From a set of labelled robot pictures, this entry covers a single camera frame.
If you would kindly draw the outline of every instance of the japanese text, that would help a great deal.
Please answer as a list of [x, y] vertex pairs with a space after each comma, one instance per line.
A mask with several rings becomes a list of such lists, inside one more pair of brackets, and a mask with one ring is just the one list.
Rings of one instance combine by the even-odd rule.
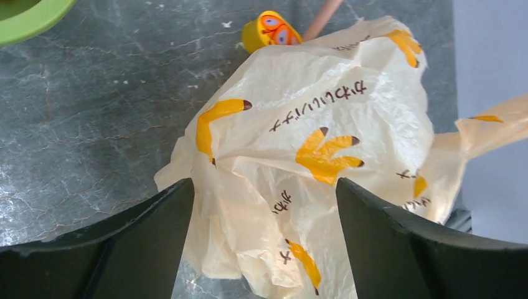
[[286, 254], [284, 254], [282, 251], [280, 252], [280, 255], [281, 257], [283, 258], [284, 260], [284, 264], [286, 265], [288, 263], [289, 260], [291, 260], [291, 257], [290, 257], [290, 251], [286, 251]]
[[297, 107], [294, 110], [290, 110], [282, 120], [277, 119], [273, 124], [273, 127], [270, 129], [270, 132], [275, 132], [281, 125], [289, 125], [309, 112], [321, 109], [327, 104], [335, 103], [336, 100], [348, 100], [355, 95], [362, 95], [364, 94], [365, 90], [367, 90], [367, 87], [365, 86], [363, 80], [360, 80], [354, 82], [354, 84], [350, 87], [343, 85], [336, 90], [326, 92], [324, 95], [318, 98], [313, 98], [313, 100], [310, 102], [303, 103], [302, 106]]
[[414, 175], [412, 174], [409, 174], [409, 169], [406, 169], [404, 171], [402, 171], [402, 173], [397, 173], [396, 175], [399, 176], [400, 178], [405, 178], [405, 179], [416, 179], [418, 178], [418, 173], [420, 172], [419, 169], [416, 169], [416, 173]]
[[283, 198], [281, 201], [278, 201], [274, 206], [273, 206], [273, 210], [272, 211], [273, 213], [275, 214], [279, 214], [279, 212], [282, 212], [282, 211], [287, 211], [288, 210], [288, 205], [291, 204], [291, 196], [288, 195], [288, 193], [286, 192], [286, 190], [283, 190], [282, 193], [281, 193], [281, 197]]
[[367, 39], [370, 39], [370, 36], [366, 36], [364, 39], [360, 40], [359, 42], [354, 42], [354, 43], [347, 44], [347, 45], [340, 45], [339, 47], [332, 47], [332, 49], [338, 50], [338, 51], [350, 51], [350, 50], [355, 49], [359, 45], [360, 42], [364, 42]]
[[405, 210], [412, 212], [417, 207], [427, 207], [431, 203], [431, 199], [427, 197], [420, 197], [419, 199], [415, 199], [414, 201], [408, 201], [405, 204], [402, 204], [400, 207], [404, 208]]

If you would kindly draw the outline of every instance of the green bowl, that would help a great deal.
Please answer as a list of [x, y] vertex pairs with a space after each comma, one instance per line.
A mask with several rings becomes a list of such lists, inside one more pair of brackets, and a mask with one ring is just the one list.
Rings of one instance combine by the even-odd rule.
[[75, 0], [0, 0], [0, 45], [29, 39], [50, 29]]

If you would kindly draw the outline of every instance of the yellow toy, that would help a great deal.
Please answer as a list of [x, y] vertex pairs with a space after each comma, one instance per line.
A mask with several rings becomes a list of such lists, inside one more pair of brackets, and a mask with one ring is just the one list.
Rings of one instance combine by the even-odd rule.
[[275, 11], [265, 11], [242, 29], [242, 44], [250, 54], [266, 45], [298, 45], [301, 36]]

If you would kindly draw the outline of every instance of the wooden stick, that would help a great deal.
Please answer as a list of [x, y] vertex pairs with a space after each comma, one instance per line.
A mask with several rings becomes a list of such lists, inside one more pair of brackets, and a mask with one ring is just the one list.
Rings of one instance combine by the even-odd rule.
[[321, 33], [328, 20], [334, 15], [337, 8], [343, 3], [343, 0], [326, 0], [314, 21], [310, 24], [303, 34], [303, 42], [315, 39]]

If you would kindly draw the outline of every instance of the crumpled plastic bag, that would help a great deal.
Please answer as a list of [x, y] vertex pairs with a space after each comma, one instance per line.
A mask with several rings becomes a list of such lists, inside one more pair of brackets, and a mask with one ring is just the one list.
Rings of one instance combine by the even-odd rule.
[[178, 139], [155, 176], [191, 177], [184, 249], [211, 278], [265, 298], [357, 298], [335, 183], [444, 223], [469, 159], [528, 136], [528, 98], [434, 135], [420, 83], [426, 58], [391, 17], [299, 46], [256, 51]]

